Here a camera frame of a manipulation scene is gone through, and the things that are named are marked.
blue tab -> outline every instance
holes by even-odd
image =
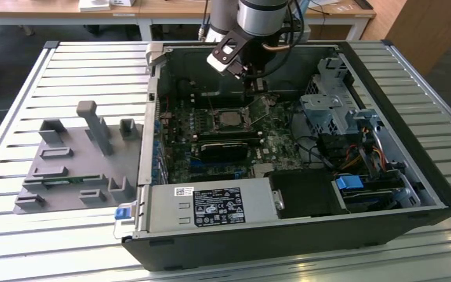
[[[119,207],[116,209],[116,215],[115,215],[115,219],[131,219],[132,215],[131,215],[131,208],[130,207]]]
[[[362,189],[363,182],[358,175],[346,175],[346,176],[341,176],[339,179],[337,179],[337,186],[341,190]]]

green circuit board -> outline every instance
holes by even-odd
[[[291,104],[293,102],[274,103],[269,99],[258,99],[242,109],[211,110],[195,109],[191,103],[182,100],[171,114],[166,115],[168,118],[164,122],[168,182],[259,177],[255,165],[266,163],[273,164],[274,170],[302,168],[303,161],[287,128]],[[194,141],[194,135],[196,132],[207,135],[220,130],[255,132],[261,134],[262,140],[249,147],[247,157],[241,161],[203,163],[199,154],[202,143]]]

sticker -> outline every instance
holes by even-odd
[[[198,227],[246,222],[239,187],[195,191],[192,200],[195,204],[195,225]]]
[[[135,16],[135,14],[112,14],[114,16]]]
[[[191,196],[194,190],[194,187],[175,187],[175,196]]]

aluminum table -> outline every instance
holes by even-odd
[[[47,45],[0,128],[0,281],[451,281],[451,218],[383,246],[151,273],[114,237],[115,208],[12,214],[43,119],[84,126],[76,104],[95,100],[108,124],[144,120],[147,43]],[[351,45],[451,184],[450,108],[394,46]]]

table leg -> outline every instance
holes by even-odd
[[[140,36],[142,41],[152,41],[152,32],[151,32],[151,19],[139,19],[139,29],[140,29]]]
[[[351,26],[349,37],[346,40],[359,40],[363,35],[365,28],[367,27],[369,18],[355,19],[355,24]]]

